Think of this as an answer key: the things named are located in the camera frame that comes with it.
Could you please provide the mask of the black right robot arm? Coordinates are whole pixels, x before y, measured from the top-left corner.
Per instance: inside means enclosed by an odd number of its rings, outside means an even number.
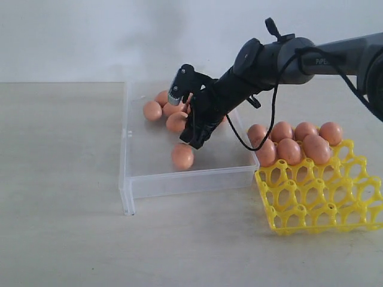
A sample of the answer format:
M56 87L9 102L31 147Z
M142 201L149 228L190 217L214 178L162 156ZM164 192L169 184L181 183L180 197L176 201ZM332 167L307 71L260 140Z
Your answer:
M180 139L201 148L229 112L242 102L259 108L256 95L277 91L281 84L300 85L315 75L339 75L345 82L355 76L350 90L378 119L382 118L382 34L359 36L321 45L294 34L281 35L272 19L265 25L276 41L247 41L233 65L217 79L180 69L174 90L191 98L191 113Z

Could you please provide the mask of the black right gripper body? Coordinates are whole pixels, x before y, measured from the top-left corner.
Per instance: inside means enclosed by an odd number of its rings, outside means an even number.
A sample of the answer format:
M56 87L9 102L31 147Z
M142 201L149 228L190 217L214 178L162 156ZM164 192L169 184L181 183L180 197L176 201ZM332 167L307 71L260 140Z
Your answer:
M192 96L186 127L215 130L221 119L236 106L236 94L220 83L216 85L216 82L213 80Z

